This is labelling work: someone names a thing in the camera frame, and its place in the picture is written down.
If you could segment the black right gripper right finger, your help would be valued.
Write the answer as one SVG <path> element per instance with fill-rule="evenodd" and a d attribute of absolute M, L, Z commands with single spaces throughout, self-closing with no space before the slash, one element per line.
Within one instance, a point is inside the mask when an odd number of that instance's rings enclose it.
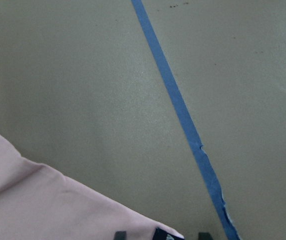
<path fill-rule="evenodd" d="M 209 232 L 199 232 L 198 240 L 213 240 L 213 238 Z"/>

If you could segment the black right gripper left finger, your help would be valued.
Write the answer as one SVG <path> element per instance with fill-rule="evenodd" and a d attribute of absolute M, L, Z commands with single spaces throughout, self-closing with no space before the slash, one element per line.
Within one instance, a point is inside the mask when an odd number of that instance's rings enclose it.
<path fill-rule="evenodd" d="M 126 240 L 126 231 L 117 231 L 114 240 Z"/>

